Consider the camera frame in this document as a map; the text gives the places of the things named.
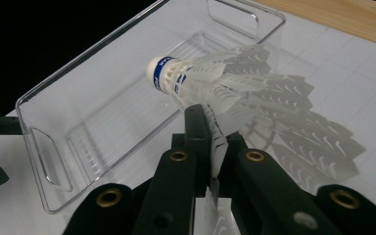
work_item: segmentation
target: transparent storage bin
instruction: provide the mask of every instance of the transparent storage bin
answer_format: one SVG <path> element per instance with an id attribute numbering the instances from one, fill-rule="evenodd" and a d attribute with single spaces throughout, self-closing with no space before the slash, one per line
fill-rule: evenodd
<path id="1" fill-rule="evenodd" d="M 160 0 L 24 94 L 16 105 L 44 209 L 101 182 L 136 187 L 155 172 L 183 116 L 145 68 L 259 43 L 276 70 L 283 15 L 242 0 Z"/>

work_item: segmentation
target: black background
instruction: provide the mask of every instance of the black background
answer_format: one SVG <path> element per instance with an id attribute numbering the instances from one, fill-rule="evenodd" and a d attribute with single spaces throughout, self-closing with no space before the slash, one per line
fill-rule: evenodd
<path id="1" fill-rule="evenodd" d="M 0 1 L 0 116 L 154 0 Z"/>

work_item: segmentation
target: brass screw hole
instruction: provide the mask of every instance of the brass screw hole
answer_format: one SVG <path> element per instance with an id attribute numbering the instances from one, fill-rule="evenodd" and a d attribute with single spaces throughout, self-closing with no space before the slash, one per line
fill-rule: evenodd
<path id="1" fill-rule="evenodd" d="M 177 151 L 170 154 L 170 158 L 174 161 L 180 162 L 188 159 L 188 154 L 185 152 Z"/>
<path id="2" fill-rule="evenodd" d="M 119 189 L 107 189 L 103 191 L 96 199 L 97 205 L 101 208 L 109 208 L 116 205 L 121 200 L 121 192 Z"/>
<path id="3" fill-rule="evenodd" d="M 246 154 L 246 157 L 254 162 L 261 162 L 264 160 L 264 155 L 257 152 L 257 151 L 251 151 Z"/>
<path id="4" fill-rule="evenodd" d="M 351 210 L 359 208 L 359 200 L 347 191 L 341 189 L 335 190 L 331 192 L 329 196 L 331 197 L 332 201 L 341 207 Z"/>

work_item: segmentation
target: wooden surface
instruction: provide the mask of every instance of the wooden surface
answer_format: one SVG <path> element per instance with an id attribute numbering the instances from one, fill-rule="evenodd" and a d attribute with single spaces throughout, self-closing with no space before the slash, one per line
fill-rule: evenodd
<path id="1" fill-rule="evenodd" d="M 376 42 L 376 1 L 254 0 L 261 5 Z"/>

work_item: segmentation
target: shuttlecock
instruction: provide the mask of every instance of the shuttlecock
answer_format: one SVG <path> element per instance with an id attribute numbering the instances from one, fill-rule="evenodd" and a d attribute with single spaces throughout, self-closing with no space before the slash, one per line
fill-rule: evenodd
<path id="1" fill-rule="evenodd" d="M 261 45 L 228 49 L 191 61 L 164 56 L 147 66 L 148 81 L 171 95 L 181 110 L 201 104 L 211 132 L 212 176 L 239 131 L 251 148 L 271 150 L 308 192 L 358 174 L 353 158 L 364 151 L 352 133 L 312 111 L 305 78 L 277 74 Z"/>

